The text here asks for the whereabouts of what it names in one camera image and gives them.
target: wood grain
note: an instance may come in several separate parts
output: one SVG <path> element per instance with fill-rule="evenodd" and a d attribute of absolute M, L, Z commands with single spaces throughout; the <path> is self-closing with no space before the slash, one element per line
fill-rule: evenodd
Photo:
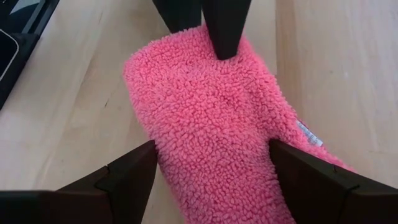
<path fill-rule="evenodd" d="M 398 2 L 276 2 L 287 100 L 331 152 L 398 187 Z"/>

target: light wood surface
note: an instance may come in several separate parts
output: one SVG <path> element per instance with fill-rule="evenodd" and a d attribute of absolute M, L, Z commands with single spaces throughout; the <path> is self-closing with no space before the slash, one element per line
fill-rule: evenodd
<path fill-rule="evenodd" d="M 287 100 L 331 152 L 398 187 L 398 2 L 276 3 Z"/>
<path fill-rule="evenodd" d="M 253 0 L 245 33 L 330 150 L 398 187 L 396 18 L 394 0 Z M 122 67 L 167 33 L 151 1 L 61 0 L 0 111 L 0 189 L 55 190 L 147 141 Z M 158 171 L 143 223 L 181 222 Z"/>

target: fabric tag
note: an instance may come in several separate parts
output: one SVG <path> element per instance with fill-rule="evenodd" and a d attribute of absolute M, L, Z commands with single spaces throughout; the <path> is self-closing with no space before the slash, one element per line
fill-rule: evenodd
<path fill-rule="evenodd" d="M 304 124 L 302 124 L 299 120 L 297 120 L 297 125 L 304 132 L 306 137 L 308 138 L 308 142 L 313 146 L 322 146 L 323 142 L 321 139 L 318 139 L 316 135 L 314 135 Z"/>

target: pink cloth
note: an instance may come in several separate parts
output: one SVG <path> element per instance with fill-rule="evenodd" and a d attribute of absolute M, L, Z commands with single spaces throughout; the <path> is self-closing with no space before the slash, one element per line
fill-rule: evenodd
<path fill-rule="evenodd" d="M 294 223 L 269 157 L 271 138 L 346 167 L 308 143 L 244 37 L 237 56 L 220 61 L 206 27 L 169 35 L 135 53 L 124 78 L 187 223 Z"/>

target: fleece texture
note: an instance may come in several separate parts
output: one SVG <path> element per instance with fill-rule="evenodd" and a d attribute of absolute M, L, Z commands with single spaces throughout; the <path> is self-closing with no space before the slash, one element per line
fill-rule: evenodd
<path fill-rule="evenodd" d="M 308 143 L 244 37 L 237 56 L 220 61 L 206 27 L 169 35 L 132 55 L 124 78 L 187 223 L 295 223 L 269 157 L 270 139 L 347 168 Z"/>

